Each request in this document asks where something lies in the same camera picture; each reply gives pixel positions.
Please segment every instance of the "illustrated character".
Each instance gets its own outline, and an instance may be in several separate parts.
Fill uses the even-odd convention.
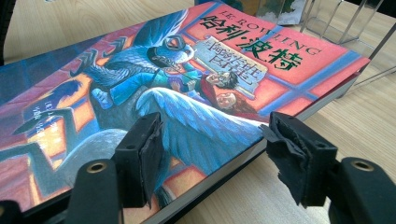
[[[186,72],[180,73],[183,83],[201,79],[201,72],[186,63],[193,57],[194,49],[177,35],[186,16],[184,10],[148,21],[131,47],[123,49],[122,40],[111,53],[104,54],[109,60],[103,66],[95,63],[97,51],[93,50],[83,57],[80,68],[71,76],[85,73],[93,79],[96,87],[92,96],[103,109],[121,105],[141,86],[170,88],[168,79],[172,75],[164,72],[165,68],[178,70],[178,65],[184,63]]]
[[[53,170],[50,167],[38,143],[1,150],[0,160],[28,154],[35,178],[40,179],[37,181],[40,190],[44,194],[50,194],[65,186],[73,186],[77,169],[85,162],[111,158],[115,146],[138,118],[160,112],[165,150],[157,178],[157,189],[160,189],[168,175],[172,157],[183,161],[186,165],[194,165],[205,175],[210,175],[260,140],[262,137],[262,132],[258,128],[260,122],[227,115],[216,108],[166,88],[148,89],[147,86],[141,85],[134,93],[128,93],[119,105],[109,108],[104,108],[100,100],[97,100],[100,94],[96,89],[109,91],[117,84],[138,74],[151,74],[154,80],[157,77],[164,77],[162,76],[164,72],[160,69],[161,65],[158,65],[159,61],[164,61],[166,64],[187,61],[193,53],[190,51],[191,47],[186,45],[182,48],[182,45],[179,45],[181,42],[177,43],[181,40],[172,37],[185,17],[186,11],[183,11],[148,21],[135,37],[134,45],[139,47],[134,48],[137,49],[130,48],[116,52],[116,48],[104,66],[92,63],[94,54],[91,58],[84,56],[81,67],[76,73],[71,73],[72,76],[76,76],[77,73],[83,72],[92,77],[90,99],[100,132],[95,131],[89,137],[74,141],[78,138],[78,133],[72,108],[39,112],[36,114],[39,119],[27,120],[16,131],[16,134],[25,133],[33,129],[41,120],[51,116],[64,119],[64,123],[67,124],[65,125],[66,140],[74,143],[73,146],[67,146],[66,158],[57,169]],[[172,46],[177,45],[180,48],[171,49]],[[221,85],[220,82],[226,79],[227,76],[218,77],[217,84]],[[159,80],[161,81],[169,84],[168,77]]]

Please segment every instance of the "harry potter book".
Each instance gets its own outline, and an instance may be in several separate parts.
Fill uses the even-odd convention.
[[[69,192],[159,112],[163,157],[151,207],[164,222],[263,152],[272,111],[301,119],[342,95],[368,59],[206,3],[0,67],[0,199],[23,211]]]

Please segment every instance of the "clamp jaw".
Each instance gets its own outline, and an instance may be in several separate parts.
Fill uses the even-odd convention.
[[[335,159],[337,147],[295,117],[273,112],[261,126],[266,152],[279,169],[279,179],[297,204],[323,206],[331,200],[331,223],[394,223],[396,188],[377,164]]]

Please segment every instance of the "book title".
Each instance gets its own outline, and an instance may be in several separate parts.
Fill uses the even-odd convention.
[[[198,41],[195,46],[195,59],[208,70],[234,72],[238,76],[236,90],[247,98],[254,99],[254,91],[264,78],[268,68],[250,60],[247,56],[231,49],[213,36]]]
[[[316,55],[321,52],[321,49],[301,44],[295,39],[281,35],[265,27],[260,27],[259,24],[243,19],[238,20],[234,14],[228,11],[220,12],[218,16],[203,17],[200,24],[207,30],[215,29],[216,34],[224,35],[224,38],[220,42],[235,38],[240,39],[241,42],[236,44],[238,48],[252,52],[256,59],[270,63],[276,69],[289,71],[301,65],[303,62],[303,57],[300,54],[301,50],[309,55]],[[270,35],[271,38],[266,40],[262,40],[264,39],[263,36],[247,38],[245,34],[251,30],[259,30],[260,33],[263,33],[264,37]],[[275,49],[272,44],[274,41],[282,43],[285,45],[285,48]]]

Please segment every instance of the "book cover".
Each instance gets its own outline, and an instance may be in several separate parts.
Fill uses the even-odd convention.
[[[272,111],[304,113],[368,59],[206,3],[0,67],[0,199],[22,210],[73,188],[134,122],[160,112],[165,149],[143,221],[259,141]]]

